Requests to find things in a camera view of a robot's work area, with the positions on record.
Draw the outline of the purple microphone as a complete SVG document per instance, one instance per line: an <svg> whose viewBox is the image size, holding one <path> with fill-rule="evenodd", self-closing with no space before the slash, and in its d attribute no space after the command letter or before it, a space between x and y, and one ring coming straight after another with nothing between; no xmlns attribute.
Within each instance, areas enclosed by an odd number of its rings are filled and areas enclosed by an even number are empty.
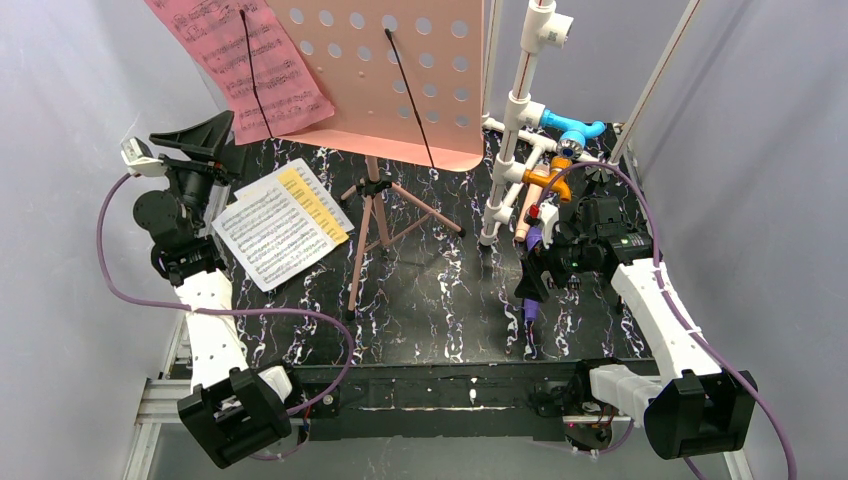
<svg viewBox="0 0 848 480"><path fill-rule="evenodd" d="M527 252L536 247L542 241L542 231L537 227L531 227L526 235L524 247ZM523 319L527 328L530 328L538 317L539 303L532 299L523 300Z"/></svg>

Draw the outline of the pink microphone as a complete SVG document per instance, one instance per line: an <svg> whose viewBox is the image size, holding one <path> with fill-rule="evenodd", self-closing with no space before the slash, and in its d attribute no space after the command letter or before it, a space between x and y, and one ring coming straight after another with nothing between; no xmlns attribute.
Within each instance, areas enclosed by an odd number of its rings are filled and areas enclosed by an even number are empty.
<svg viewBox="0 0 848 480"><path fill-rule="evenodd" d="M528 183L527 190L524 197L524 202L522 204L522 208L520 214L517 218L516 228L513 240L516 244L522 244L525 242L531 225L526 221L526 216L528 209L531 205L533 205L540 197L543 187Z"/></svg>

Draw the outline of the pink sheet music page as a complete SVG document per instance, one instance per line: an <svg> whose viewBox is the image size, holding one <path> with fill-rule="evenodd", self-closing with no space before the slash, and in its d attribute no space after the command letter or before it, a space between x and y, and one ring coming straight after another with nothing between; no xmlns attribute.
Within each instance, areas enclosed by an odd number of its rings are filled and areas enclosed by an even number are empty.
<svg viewBox="0 0 848 480"><path fill-rule="evenodd" d="M236 144L282 137L335 114L265 1L146 5L223 94Z"/></svg>

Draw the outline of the white sheet music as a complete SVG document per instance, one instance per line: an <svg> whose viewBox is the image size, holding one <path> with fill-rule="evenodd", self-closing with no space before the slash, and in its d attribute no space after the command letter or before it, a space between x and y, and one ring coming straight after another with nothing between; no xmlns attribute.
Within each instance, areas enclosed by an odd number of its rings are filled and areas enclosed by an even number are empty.
<svg viewBox="0 0 848 480"><path fill-rule="evenodd" d="M282 185L267 185L227 206L213 229L263 292L323 259L337 242Z"/></svg>

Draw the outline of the yellow sheet music page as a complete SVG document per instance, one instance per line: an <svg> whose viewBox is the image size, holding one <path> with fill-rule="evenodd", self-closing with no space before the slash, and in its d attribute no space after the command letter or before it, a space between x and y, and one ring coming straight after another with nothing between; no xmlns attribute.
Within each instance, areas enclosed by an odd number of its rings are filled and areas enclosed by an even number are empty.
<svg viewBox="0 0 848 480"><path fill-rule="evenodd" d="M278 174L276 179L336 245L340 245L349 239L341 224L297 171L294 169L286 170Z"/></svg>

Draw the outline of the sheet music pages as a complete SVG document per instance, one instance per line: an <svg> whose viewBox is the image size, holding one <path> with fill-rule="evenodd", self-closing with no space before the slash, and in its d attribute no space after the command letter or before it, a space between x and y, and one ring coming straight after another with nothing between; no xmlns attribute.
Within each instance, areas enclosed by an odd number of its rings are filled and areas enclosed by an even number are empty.
<svg viewBox="0 0 848 480"><path fill-rule="evenodd" d="M237 199L241 199L242 197L251 195L256 192L263 192L269 186L282 186L280 182L276 179L276 176L290 169L294 169L303 177L306 183L319 196L321 202L330 210L331 214L336 218L336 220L341 224L341 226L346 232L351 232L354 229L353 223L343 212L340 205L332 197L329 190L324 186L324 184L319 180L318 176L307 165L306 161L302 158L289 161L288 163L273 171L272 173L265 175L264 177L251 184L248 184L240 190L237 190L235 192L235 197Z"/></svg>

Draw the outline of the pink music stand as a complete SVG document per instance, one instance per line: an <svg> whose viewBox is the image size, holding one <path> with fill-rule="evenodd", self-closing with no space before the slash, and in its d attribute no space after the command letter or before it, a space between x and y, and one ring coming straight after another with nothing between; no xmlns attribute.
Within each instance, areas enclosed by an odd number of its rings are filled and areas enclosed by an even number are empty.
<svg viewBox="0 0 848 480"><path fill-rule="evenodd" d="M367 172L349 189L364 203L355 258L398 234L384 196L394 193L464 236L465 229L392 180L379 161L465 172L482 160L481 1L274 1L334 114L292 131L294 142L360 154Z"/></svg>

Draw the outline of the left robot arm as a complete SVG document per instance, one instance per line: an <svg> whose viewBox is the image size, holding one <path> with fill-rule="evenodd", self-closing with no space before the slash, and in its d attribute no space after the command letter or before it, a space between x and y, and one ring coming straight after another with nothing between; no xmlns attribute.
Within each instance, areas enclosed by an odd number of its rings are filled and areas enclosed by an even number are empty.
<svg viewBox="0 0 848 480"><path fill-rule="evenodd" d="M177 403L180 421L221 469L291 434L286 401L295 390L284 363L249 367L231 312L232 283L207 231L213 188L229 185L243 164L228 140L233 120L225 110L122 145L129 174L168 181L135 201L133 219L153 241L153 268L187 307L192 377Z"/></svg>

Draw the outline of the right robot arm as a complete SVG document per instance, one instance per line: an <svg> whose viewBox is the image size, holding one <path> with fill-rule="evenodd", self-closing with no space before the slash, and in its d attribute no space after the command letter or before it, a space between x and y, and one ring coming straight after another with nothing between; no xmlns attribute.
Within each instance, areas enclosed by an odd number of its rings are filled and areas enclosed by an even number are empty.
<svg viewBox="0 0 848 480"><path fill-rule="evenodd" d="M581 273L609 280L648 342L659 381L652 382L617 359L583 360L566 384L535 397L542 416L564 416L593 403L612 408L643 427L653 451L671 460L740 450L755 400L747 371L733 376L698 344L699 331L681 323L682 308L666 302L670 284L653 259L646 226L628 221L615 197L583 198L571 220L550 203L528 207L530 228L521 255L516 297L535 306L553 288L573 288Z"/></svg>

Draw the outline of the orange faucet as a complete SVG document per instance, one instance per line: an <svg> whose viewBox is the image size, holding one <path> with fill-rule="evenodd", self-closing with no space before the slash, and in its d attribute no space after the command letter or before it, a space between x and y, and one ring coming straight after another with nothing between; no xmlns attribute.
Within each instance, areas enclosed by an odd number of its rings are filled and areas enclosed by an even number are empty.
<svg viewBox="0 0 848 480"><path fill-rule="evenodd" d="M527 170L522 177L522 182L528 185L535 185L538 187L547 187L550 183L552 186L549 188L550 192L554 192L559 195L559 201L561 203L569 203L572 201L572 190L567 184L566 177L563 176L558 180L554 180L554 178L559 174L563 169L570 167L572 165L572 161L556 156L553 158L549 165L540 164L536 165L533 169Z"/></svg>

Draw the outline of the blue faucet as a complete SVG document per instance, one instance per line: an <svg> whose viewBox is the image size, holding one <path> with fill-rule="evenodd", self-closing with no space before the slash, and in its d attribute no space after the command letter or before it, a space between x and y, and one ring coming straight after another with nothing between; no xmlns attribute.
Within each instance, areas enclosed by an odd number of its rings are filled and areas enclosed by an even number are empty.
<svg viewBox="0 0 848 480"><path fill-rule="evenodd" d="M604 133L606 124L595 121L591 124L567 118L545 109L539 119L540 128L553 128L561 132L556 152L559 156L576 161L583 154L586 141Z"/></svg>

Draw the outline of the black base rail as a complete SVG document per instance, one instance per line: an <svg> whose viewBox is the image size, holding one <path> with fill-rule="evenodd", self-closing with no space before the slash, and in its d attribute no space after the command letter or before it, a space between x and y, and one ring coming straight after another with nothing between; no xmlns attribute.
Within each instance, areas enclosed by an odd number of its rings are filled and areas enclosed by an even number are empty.
<svg viewBox="0 0 848 480"><path fill-rule="evenodd" d="M650 360L289 366L288 408L310 401L315 441L402 436L573 438L641 426L664 458L739 448L753 403L727 372L660 378Z"/></svg>

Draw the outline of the white pvc pipe frame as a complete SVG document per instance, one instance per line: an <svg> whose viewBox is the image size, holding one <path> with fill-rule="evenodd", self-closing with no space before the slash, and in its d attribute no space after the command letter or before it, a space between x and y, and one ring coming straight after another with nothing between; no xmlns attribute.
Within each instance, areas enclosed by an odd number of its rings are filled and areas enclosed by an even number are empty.
<svg viewBox="0 0 848 480"><path fill-rule="evenodd" d="M556 152L561 132L540 128L539 119L545 109L568 117L549 103L532 100L531 87L545 47L561 48L568 40L574 19L557 10L555 1L528 1L520 36L520 55L512 88L505 97L503 120L490 117L492 84L496 78L497 44L504 1L491 3L488 42L484 62L484 102L482 127L503 133L500 152L495 156L491 172L492 187L482 214L479 245L488 248L498 237L498 229L510 221L513 203L522 189L522 177L534 168L544 152ZM600 162L585 153L574 162Z"/></svg>

